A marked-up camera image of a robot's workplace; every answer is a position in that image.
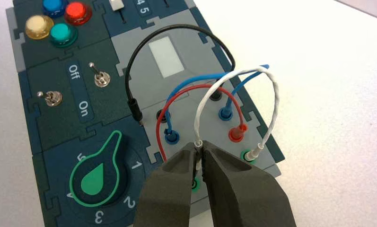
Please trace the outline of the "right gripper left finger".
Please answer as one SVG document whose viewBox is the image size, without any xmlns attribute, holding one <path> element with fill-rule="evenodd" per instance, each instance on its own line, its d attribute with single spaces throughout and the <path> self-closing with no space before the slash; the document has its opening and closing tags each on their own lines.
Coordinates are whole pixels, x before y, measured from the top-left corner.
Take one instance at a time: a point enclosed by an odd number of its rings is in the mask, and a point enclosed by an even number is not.
<svg viewBox="0 0 377 227">
<path fill-rule="evenodd" d="M 187 227 L 197 151 L 187 143 L 154 170 L 143 185 L 135 227 Z"/>
</svg>

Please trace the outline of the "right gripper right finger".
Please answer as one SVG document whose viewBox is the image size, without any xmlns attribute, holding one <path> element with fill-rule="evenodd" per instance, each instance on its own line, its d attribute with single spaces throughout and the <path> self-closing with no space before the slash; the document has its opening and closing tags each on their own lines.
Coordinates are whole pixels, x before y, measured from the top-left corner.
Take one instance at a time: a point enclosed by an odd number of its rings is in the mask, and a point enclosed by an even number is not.
<svg viewBox="0 0 377 227">
<path fill-rule="evenodd" d="M 271 174 L 206 140 L 202 177 L 214 226 L 296 226 L 288 197 Z"/>
</svg>

